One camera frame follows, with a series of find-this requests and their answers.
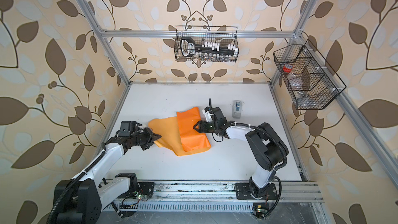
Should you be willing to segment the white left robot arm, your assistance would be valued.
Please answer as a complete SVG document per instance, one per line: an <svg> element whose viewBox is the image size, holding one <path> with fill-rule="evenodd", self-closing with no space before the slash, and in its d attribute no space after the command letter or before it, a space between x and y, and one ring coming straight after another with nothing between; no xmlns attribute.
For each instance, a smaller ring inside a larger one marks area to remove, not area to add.
<svg viewBox="0 0 398 224"><path fill-rule="evenodd" d="M137 201L150 199L154 183L140 185L134 173L119 173L110 182L105 176L129 149L148 150L160 138L161 135L136 121L121 122L120 130L80 173L57 184L47 223L95 224L108 206L112 206L120 217L124 216L115 204L119 197Z"/></svg>

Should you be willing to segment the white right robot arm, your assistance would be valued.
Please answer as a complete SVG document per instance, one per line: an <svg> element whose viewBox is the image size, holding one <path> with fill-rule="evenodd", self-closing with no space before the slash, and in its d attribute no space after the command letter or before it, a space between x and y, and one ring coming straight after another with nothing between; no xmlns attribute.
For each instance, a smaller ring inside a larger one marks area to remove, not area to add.
<svg viewBox="0 0 398 224"><path fill-rule="evenodd" d="M246 141L257 162L256 170L249 179L249 192L255 199L265 196L266 190L276 179L276 173L287 165L289 150L268 123L259 126L228 121L220 108L206 107L206 119L198 121L193 129L222 139Z"/></svg>

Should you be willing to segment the orange wrapping paper sheet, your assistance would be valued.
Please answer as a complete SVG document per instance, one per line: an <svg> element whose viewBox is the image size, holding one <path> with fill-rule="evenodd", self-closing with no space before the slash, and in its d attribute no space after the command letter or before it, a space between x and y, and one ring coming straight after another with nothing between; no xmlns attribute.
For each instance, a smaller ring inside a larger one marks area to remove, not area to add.
<svg viewBox="0 0 398 224"><path fill-rule="evenodd" d="M158 147L169 149L181 157L211 149L206 134L193 128L200 120L199 108L194 107L185 112L177 112L175 117L151 120L148 127L161 136L155 141Z"/></svg>

